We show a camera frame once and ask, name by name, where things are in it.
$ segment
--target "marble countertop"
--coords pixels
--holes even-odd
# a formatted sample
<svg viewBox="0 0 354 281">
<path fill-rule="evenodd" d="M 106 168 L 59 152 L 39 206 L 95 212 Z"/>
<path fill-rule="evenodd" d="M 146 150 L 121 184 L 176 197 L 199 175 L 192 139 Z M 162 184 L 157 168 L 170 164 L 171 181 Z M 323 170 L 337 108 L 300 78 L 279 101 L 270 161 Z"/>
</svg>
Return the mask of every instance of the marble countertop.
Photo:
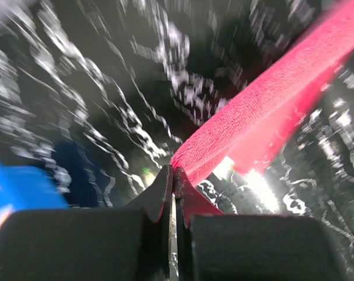
<svg viewBox="0 0 354 281">
<path fill-rule="evenodd" d="M 45 169 L 73 207 L 122 207 L 332 2 L 13 6 L 0 24 L 0 160 Z M 322 91 L 265 173 L 213 173 L 197 189 L 227 213 L 321 220 L 354 280 L 354 54 Z"/>
</svg>

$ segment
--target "pink towel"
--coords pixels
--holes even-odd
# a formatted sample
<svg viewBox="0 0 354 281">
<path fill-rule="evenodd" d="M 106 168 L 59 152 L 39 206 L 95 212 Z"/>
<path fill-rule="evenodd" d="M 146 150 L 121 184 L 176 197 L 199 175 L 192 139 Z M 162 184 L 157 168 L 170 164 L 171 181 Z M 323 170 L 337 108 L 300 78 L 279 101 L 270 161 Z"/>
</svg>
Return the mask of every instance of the pink towel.
<svg viewBox="0 0 354 281">
<path fill-rule="evenodd" d="M 302 104 L 302 109 L 309 109 L 319 97 L 316 88 L 353 49 L 354 0 L 348 0 L 199 128 L 177 150 L 171 164 L 184 168 L 197 185 L 226 155 L 237 169 L 244 167 L 240 172 L 246 172 L 274 140 L 266 157 L 271 160 L 280 149 L 280 140 L 285 142 L 293 130 L 293 108 Z M 288 114 L 294 121 L 284 118 Z"/>
</svg>

